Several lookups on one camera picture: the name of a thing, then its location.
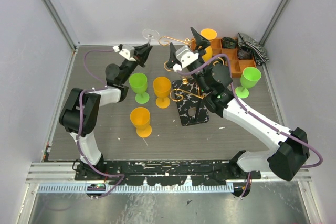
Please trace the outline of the clear champagne flute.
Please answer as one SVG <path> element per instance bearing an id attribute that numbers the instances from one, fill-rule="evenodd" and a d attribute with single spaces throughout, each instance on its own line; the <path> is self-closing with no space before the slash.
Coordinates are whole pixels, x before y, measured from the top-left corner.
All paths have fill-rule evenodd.
<path id="1" fill-rule="evenodd" d="M 142 31 L 142 36 L 147 40 L 145 44 L 145 48 L 147 48 L 151 45 L 153 40 L 159 39 L 160 34 L 157 30 L 147 28 Z"/>

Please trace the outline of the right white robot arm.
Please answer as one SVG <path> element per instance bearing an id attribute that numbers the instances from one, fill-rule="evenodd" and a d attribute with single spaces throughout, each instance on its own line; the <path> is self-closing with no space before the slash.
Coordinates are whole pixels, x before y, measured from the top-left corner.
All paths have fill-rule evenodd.
<path id="1" fill-rule="evenodd" d="M 232 176 L 241 179 L 248 172 L 271 171 L 291 181 L 310 156 L 306 132 L 299 127 L 291 130 L 277 124 L 248 106 L 234 89 L 228 56 L 218 54 L 204 61 L 202 56 L 211 43 L 194 28 L 191 32 L 196 47 L 186 44 L 177 49 L 170 43 L 165 67 L 180 75 L 192 76 L 210 112 L 238 124 L 268 148 L 261 152 L 239 152 L 230 166 Z"/>

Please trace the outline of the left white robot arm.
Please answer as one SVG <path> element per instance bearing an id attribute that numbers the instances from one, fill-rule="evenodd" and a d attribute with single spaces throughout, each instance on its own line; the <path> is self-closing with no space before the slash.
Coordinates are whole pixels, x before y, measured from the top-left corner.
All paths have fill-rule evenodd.
<path id="1" fill-rule="evenodd" d="M 126 81 L 137 66 L 145 67 L 152 45 L 149 42 L 140 46 L 119 44 L 109 52 L 121 55 L 121 65 L 109 64 L 105 69 L 106 79 L 101 81 L 103 88 L 84 90 L 73 88 L 65 102 L 59 117 L 59 123 L 65 128 L 80 153 L 80 164 L 93 180 L 106 176 L 106 166 L 98 149 L 94 129 L 99 109 L 108 104 L 122 102 L 128 93 Z"/>

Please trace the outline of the gold wine glass rack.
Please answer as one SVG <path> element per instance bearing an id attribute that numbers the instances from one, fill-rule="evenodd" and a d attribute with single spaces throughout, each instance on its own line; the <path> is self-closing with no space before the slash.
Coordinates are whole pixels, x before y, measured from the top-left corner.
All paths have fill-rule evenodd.
<path id="1" fill-rule="evenodd" d="M 165 70 L 174 72 L 168 68 L 168 60 L 164 63 Z M 177 111 L 182 126 L 192 126 L 209 121 L 209 115 L 203 102 L 204 94 L 192 76 L 179 75 L 179 79 L 172 81 L 170 98 L 177 105 Z"/>

